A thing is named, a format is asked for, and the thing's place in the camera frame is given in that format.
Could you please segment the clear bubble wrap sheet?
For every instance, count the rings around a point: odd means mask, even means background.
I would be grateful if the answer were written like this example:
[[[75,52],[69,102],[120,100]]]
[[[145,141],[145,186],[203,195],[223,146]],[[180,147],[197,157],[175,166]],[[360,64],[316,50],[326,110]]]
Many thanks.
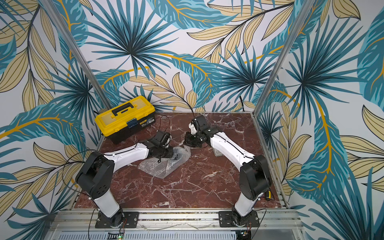
[[[149,158],[142,161],[138,169],[156,178],[164,179],[191,157],[191,148],[188,146],[174,148],[171,158]]]

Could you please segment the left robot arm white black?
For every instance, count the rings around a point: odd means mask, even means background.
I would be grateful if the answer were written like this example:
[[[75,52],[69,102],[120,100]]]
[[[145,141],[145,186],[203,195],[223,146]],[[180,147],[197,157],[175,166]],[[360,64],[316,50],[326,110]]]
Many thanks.
[[[173,147],[143,141],[112,153],[92,152],[76,176],[76,183],[99,209],[99,219],[108,227],[120,228],[125,222],[123,209],[111,190],[113,175],[119,169],[148,158],[171,158]]]

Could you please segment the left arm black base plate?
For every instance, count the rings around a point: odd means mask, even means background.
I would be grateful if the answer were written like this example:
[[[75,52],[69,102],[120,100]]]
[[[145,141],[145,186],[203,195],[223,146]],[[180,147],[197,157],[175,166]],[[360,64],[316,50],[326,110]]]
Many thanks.
[[[139,212],[118,211],[111,218],[107,218],[103,213],[98,213],[95,225],[96,229],[135,229],[139,220]]]

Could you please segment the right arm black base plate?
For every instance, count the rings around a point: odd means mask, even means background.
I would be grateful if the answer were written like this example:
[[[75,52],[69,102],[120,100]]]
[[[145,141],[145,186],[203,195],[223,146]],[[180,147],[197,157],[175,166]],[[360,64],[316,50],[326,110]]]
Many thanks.
[[[219,224],[221,228],[232,227],[259,227],[260,218],[256,211],[251,211],[246,216],[240,216],[236,211],[220,211]]]

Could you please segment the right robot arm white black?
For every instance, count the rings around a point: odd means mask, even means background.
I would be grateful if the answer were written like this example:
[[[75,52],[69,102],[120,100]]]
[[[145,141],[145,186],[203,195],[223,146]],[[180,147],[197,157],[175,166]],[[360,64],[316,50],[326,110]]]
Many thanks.
[[[241,148],[215,126],[198,129],[189,124],[189,128],[190,131],[185,136],[186,146],[200,148],[206,143],[238,169],[241,194],[232,208],[232,224],[239,227],[250,224],[256,202],[269,190],[272,183],[267,159]]]

